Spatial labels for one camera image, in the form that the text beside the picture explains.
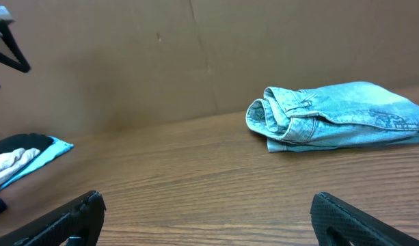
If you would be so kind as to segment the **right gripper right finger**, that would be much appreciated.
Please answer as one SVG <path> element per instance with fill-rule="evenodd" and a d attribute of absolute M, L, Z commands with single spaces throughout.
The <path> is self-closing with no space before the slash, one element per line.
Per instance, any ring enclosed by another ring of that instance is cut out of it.
<path fill-rule="evenodd" d="M 314 196 L 310 214 L 320 246 L 419 246 L 418 239 L 330 193 Z"/>

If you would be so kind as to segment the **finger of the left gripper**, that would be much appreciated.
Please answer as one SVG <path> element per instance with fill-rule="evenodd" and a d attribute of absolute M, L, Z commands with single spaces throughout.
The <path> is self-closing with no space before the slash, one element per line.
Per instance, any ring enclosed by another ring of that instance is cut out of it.
<path fill-rule="evenodd" d="M 0 64 L 23 73 L 31 70 L 5 20 L 0 20 Z"/>

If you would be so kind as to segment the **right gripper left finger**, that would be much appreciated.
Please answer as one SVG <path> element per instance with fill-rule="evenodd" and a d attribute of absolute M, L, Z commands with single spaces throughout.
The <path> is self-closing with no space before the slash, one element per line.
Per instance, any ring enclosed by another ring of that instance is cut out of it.
<path fill-rule="evenodd" d="M 96 246 L 106 206 L 89 191 L 23 227 L 0 237 L 0 246 Z"/>

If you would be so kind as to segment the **light blue denim shorts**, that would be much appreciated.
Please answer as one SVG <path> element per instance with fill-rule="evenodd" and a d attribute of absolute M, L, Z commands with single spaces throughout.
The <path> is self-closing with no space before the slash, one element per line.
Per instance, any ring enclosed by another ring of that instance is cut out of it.
<path fill-rule="evenodd" d="M 419 143 L 419 105 L 365 81 L 298 91 L 267 87 L 245 121 L 267 138 L 270 152 Z"/>

